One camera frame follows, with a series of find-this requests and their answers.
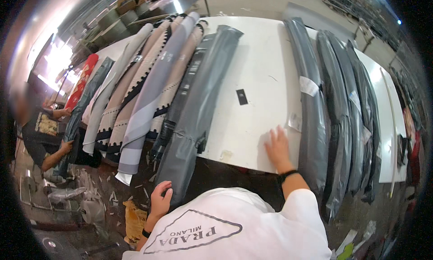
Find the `black bracelet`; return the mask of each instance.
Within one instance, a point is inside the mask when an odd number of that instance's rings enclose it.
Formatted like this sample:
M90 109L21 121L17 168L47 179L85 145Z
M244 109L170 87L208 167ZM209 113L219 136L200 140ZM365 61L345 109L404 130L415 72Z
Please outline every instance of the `black bracelet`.
M149 238L149 236L150 236L151 233L152 232L150 232L150 233L146 232L144 229L143 229L143 232L142 232L143 236L145 236L146 238Z
M282 174L282 175L279 175L278 177L277 177L277 181L278 181L278 183L280 184L280 185L282 185L283 184L283 182L286 180L286 178L289 176L289 175L292 175L292 174L294 174L294 173L299 173L297 170L291 170L291 171L288 171L288 172L286 172L286 173L284 173L284 174Z

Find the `graphic t-shirt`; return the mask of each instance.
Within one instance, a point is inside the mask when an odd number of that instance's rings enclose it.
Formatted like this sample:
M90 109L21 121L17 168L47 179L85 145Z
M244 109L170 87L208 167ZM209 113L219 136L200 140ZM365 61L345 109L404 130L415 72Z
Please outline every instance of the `graphic t-shirt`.
M23 126L24 145L39 167L47 154L58 151L66 129L66 123L53 119L53 112L37 107L30 120Z
M314 194L290 193L276 213L257 194L213 189L165 215L140 252L141 259L329 259L325 228Z

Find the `black t-shirt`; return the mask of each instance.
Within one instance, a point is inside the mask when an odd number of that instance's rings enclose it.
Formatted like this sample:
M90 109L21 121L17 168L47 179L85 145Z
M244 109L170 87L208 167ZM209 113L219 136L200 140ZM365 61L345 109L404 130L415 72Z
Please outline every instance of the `black t-shirt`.
M66 123L53 119L53 112L37 107L22 129L24 145L40 168L46 156L58 151Z

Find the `green object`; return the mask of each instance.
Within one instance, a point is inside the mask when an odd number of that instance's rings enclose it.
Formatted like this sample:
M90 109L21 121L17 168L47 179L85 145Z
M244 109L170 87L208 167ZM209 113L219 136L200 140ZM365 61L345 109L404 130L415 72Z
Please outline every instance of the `green object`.
M337 260L346 260L352 255L353 252L353 243L349 243L344 247L344 251L337 256Z

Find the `hand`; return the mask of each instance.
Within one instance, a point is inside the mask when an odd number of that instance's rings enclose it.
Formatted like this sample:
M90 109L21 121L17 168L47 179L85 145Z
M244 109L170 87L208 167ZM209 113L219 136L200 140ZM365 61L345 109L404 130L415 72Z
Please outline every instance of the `hand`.
M289 158L289 140L281 126L277 127L277 133L273 129L269 132L271 142L265 142L265 149L269 160L277 168L278 174L294 170Z
M64 154L69 153L72 149L73 143L74 143L73 140L70 142L66 142L66 143L62 140L62 145L60 146L60 150L62 150Z
M165 197L162 197L161 194L166 190ZM165 214L167 214L170 208L170 200L173 195L173 189L171 189L171 181L164 181L158 184L152 192L151 198L151 210L150 215L156 217L157 219L162 218Z
M62 116L71 116L71 112L71 108L62 109Z

